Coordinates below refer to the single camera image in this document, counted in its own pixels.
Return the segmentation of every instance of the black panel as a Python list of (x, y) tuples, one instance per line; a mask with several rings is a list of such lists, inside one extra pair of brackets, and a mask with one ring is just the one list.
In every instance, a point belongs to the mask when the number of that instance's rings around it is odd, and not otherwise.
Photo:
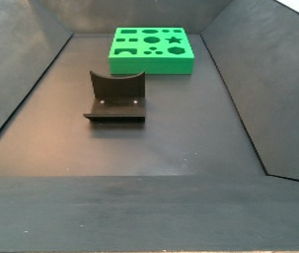
[(201, 35), (267, 173), (299, 180), (299, 14), (233, 1)]
[(76, 34), (117, 27), (183, 27), (199, 34), (232, 0), (41, 0)]
[(299, 251), (299, 184), (271, 177), (0, 178), (0, 252)]
[(69, 37), (38, 1), (0, 0), (0, 128)]

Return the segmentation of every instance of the black bracket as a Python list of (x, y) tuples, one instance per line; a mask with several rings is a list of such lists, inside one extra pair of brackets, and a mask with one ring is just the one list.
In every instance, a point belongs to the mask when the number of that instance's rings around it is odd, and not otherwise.
[(94, 99), (89, 121), (145, 119), (145, 73), (129, 77), (104, 77), (90, 73)]

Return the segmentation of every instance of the green foam block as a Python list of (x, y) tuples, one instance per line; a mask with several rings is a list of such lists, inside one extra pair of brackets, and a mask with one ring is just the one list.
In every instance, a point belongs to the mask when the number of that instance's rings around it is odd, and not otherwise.
[(195, 57), (181, 28), (117, 28), (108, 58), (112, 74), (191, 74)]

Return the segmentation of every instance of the gray surface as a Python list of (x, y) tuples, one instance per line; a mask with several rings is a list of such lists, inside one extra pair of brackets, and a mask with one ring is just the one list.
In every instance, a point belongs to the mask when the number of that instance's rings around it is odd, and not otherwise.
[(200, 36), (189, 37), (192, 75), (146, 75), (144, 125), (82, 118), (89, 70), (108, 76), (110, 42), (70, 39), (0, 134), (0, 176), (261, 175)]
[(69, 36), (38, 1), (0, 0), (0, 127)]
[(76, 34), (117, 27), (183, 27), (200, 34), (232, 0), (42, 0)]
[(299, 180), (299, 15), (233, 1), (203, 37), (267, 173)]
[(299, 183), (0, 178), (0, 252), (299, 250)]

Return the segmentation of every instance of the star-shaped hole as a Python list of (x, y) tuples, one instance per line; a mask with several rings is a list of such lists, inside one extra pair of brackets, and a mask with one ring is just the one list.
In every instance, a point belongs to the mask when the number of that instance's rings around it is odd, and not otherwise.
[(181, 39), (177, 39), (176, 37), (171, 37), (169, 39), (165, 39), (168, 43), (180, 43)]

